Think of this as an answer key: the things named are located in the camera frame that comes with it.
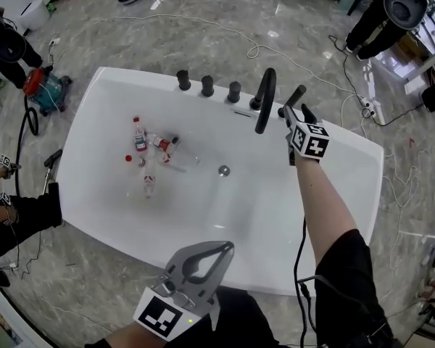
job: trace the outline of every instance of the faucet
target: faucet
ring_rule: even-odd
[[[260,116],[256,122],[254,131],[263,134],[268,124],[270,110],[273,107],[274,94],[276,93],[276,72],[273,68],[268,68],[262,77],[258,92],[249,102],[249,106],[258,111],[261,109]]]

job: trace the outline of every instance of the marble floor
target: marble floor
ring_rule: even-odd
[[[139,0],[126,7],[117,0],[64,0],[57,3],[50,21],[28,36],[44,56],[50,40],[61,38],[53,51],[55,73],[69,75],[74,83],[61,118],[58,114],[41,117],[40,135],[25,135],[22,195],[37,196],[41,191],[44,160],[64,145],[86,86],[100,66],[167,75],[186,68],[194,80],[210,74],[219,86],[238,80],[247,93],[254,93],[264,70],[273,67],[278,102],[285,102],[304,84],[304,101],[315,114],[340,124],[342,102],[350,93],[320,82],[273,51],[261,48],[257,58],[249,59],[252,44],[235,33],[183,18],[114,18],[157,14],[202,17],[239,30],[261,45],[286,53],[322,79],[351,88],[343,73],[344,54],[335,50],[328,35],[341,41],[359,13],[346,16],[334,0]],[[410,63],[399,49],[364,62],[351,57],[346,66],[357,92],[382,103],[386,120],[418,104],[419,89],[411,92],[405,88],[403,77]],[[0,154],[13,157],[23,114],[22,93],[8,84],[0,100]],[[378,296],[386,314],[392,315],[413,302],[425,272],[420,263],[430,243],[435,244],[435,113],[420,109],[380,128],[362,120],[354,97],[343,108],[345,128],[362,135],[362,125],[368,138],[384,147],[385,154],[393,153],[385,159],[384,175],[390,181],[383,179],[370,244]],[[3,185],[7,192],[14,192],[12,181]],[[20,274],[37,248],[38,235],[20,247]],[[0,263],[15,261],[16,255],[13,250]],[[58,346],[79,347],[130,323],[143,288],[158,272],[67,223],[42,233],[40,259],[30,265],[30,275],[22,280],[10,273],[12,285],[7,293]],[[302,321],[296,298],[252,294],[275,337],[284,344],[298,344]],[[390,318],[395,334],[403,341],[419,324],[412,311]],[[314,343],[309,332],[306,344]]]

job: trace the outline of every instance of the white bathtub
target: white bathtub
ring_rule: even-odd
[[[164,267],[181,247],[230,240],[236,251],[223,284],[295,294],[293,266],[302,234],[303,207],[296,168],[289,167],[288,133],[274,104],[262,135],[249,94],[226,104],[228,90],[210,98],[201,83],[181,91],[176,78],[101,67],[72,124],[59,165],[63,218],[121,252]],[[179,173],[157,167],[154,196],[145,199],[135,156],[133,116],[148,131],[175,133],[201,159]],[[383,170],[383,149],[325,122],[331,142],[321,162],[347,203],[366,242],[372,235]],[[228,177],[218,168],[227,165]],[[307,241],[299,277],[315,271]]]

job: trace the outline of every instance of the tile floor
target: tile floor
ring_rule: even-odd
[[[100,66],[167,75],[188,68],[191,78],[198,80],[211,74],[219,86],[238,80],[247,93],[256,91],[265,68],[274,67],[278,102],[286,101],[302,83],[308,89],[304,101],[316,115],[340,124],[341,104],[349,93],[321,83],[287,58],[267,49],[260,48],[255,59],[247,58],[252,44],[235,33],[183,18],[114,18],[156,14],[195,16],[219,22],[261,45],[286,53],[321,78],[350,88],[342,69],[344,55],[335,50],[328,35],[343,39],[359,14],[346,16],[333,0],[139,0],[127,7],[120,6],[117,0],[61,1],[51,20],[28,38],[37,51],[46,54],[50,40],[60,37],[62,42],[54,50],[55,73],[69,75],[74,83],[61,119],[57,115],[41,118],[38,138],[27,133],[21,158],[23,195],[35,196],[41,191],[44,160],[64,144],[86,86]],[[376,97],[383,104],[386,120],[419,102],[418,90],[406,93],[403,76],[407,66],[409,63],[402,55],[396,55],[393,50],[366,62],[358,62],[353,57],[347,60],[347,72],[357,91]],[[0,99],[3,103],[0,153],[14,156],[23,112],[22,94],[8,85],[0,93]],[[346,102],[343,113],[344,127],[361,134],[360,108],[354,97]],[[407,201],[411,190],[412,198],[401,210],[390,182],[383,179],[370,244],[378,296],[386,314],[391,315],[413,301],[423,274],[419,265],[431,243],[429,239],[424,244],[422,236],[404,233],[395,243],[400,216],[401,232],[435,236],[435,113],[420,109],[385,128],[370,120],[363,120],[362,125],[368,138],[385,148],[385,154],[394,153],[394,157],[385,159],[384,175],[391,179],[401,204]],[[415,143],[410,145],[409,138]],[[394,177],[395,165],[402,182]],[[416,178],[408,179],[410,169]],[[5,182],[4,188],[13,192],[13,182]],[[38,236],[21,246],[22,265],[36,253],[37,246]],[[396,277],[389,268],[391,250]],[[12,251],[0,261],[4,264],[15,257],[16,251]],[[23,280],[10,275],[12,286],[7,293],[61,347],[94,342],[105,336],[107,330],[130,323],[141,291],[158,272],[69,224],[42,233],[41,256],[30,269],[30,276]],[[296,299],[253,295],[276,338],[285,344],[297,344],[302,323]],[[418,325],[413,313],[396,315],[390,322],[402,340]],[[306,344],[314,343],[314,335],[309,333]]]

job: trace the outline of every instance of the drain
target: drain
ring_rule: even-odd
[[[222,165],[222,166],[219,167],[217,172],[219,173],[219,175],[221,177],[226,177],[226,176],[228,176],[231,173],[231,169],[227,165]]]

